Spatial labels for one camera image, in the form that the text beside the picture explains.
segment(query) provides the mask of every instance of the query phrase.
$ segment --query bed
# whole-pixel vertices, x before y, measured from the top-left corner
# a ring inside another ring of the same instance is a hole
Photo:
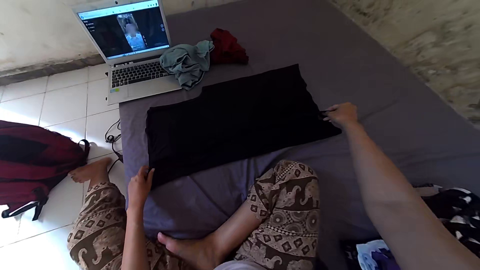
[[[120,104],[127,182],[148,164],[145,119],[150,107],[197,97],[202,86],[298,63],[319,109],[345,101],[358,105],[368,134],[412,184],[458,186],[480,194],[479,131],[326,0],[294,5],[287,0],[247,0],[167,20],[175,44],[196,44],[217,27],[230,31],[246,49],[250,63],[211,66],[190,91]],[[147,233],[205,236],[239,207],[254,179],[281,159],[305,162],[317,172],[322,213],[319,257],[330,269],[346,269],[339,240],[378,233],[362,206],[345,134],[160,186],[145,206]]]

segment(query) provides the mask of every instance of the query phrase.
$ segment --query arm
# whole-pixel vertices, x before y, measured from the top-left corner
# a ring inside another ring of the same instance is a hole
[[[141,167],[128,185],[127,229],[121,262],[123,270],[150,270],[145,247],[144,205],[152,187],[155,169],[148,176],[147,169],[147,166]]]
[[[357,107],[344,103],[329,110],[326,120],[347,133],[365,210],[401,269],[480,269],[480,259],[449,233],[368,137],[357,122]]]

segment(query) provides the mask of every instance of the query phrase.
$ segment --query black cable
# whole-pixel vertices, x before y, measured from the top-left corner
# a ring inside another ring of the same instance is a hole
[[[118,134],[117,136],[114,136],[114,135],[107,135],[110,131],[110,129],[112,129],[113,126],[115,126],[115,124],[117,124],[117,129],[118,130],[121,130],[120,128],[120,119],[118,119],[118,121],[116,121],[115,123],[113,123],[113,125],[111,125],[107,132],[105,132],[105,142],[106,143],[111,143],[112,144],[112,151],[115,153],[115,155],[117,155],[117,160],[113,162],[112,166],[110,166],[110,169],[108,170],[108,173],[110,173],[110,171],[112,170],[113,168],[113,165],[115,165],[115,163],[117,163],[117,161],[120,160],[121,163],[123,163],[123,155],[120,154],[119,152],[115,151],[115,149],[113,148],[113,144],[118,141],[120,138],[121,138],[121,133]]]
[[[115,163],[117,163],[117,161],[119,161],[119,160],[120,160],[120,159],[117,159],[116,161],[113,162],[112,166],[110,166],[110,169],[109,169],[108,172],[107,172],[108,174],[110,174],[110,171],[112,170],[113,165],[115,165]]]

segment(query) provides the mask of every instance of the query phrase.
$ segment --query laptop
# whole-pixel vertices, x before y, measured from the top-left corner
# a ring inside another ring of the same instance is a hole
[[[109,65],[108,105],[181,89],[158,60],[171,44],[161,0],[102,0],[72,10]]]

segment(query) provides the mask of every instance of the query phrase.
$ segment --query wall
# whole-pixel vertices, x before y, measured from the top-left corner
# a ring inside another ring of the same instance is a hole
[[[480,127],[480,1],[331,2]]]
[[[0,72],[15,74],[98,54],[69,7],[93,1],[1,0]],[[164,0],[163,5],[166,14],[173,14],[232,1]]]

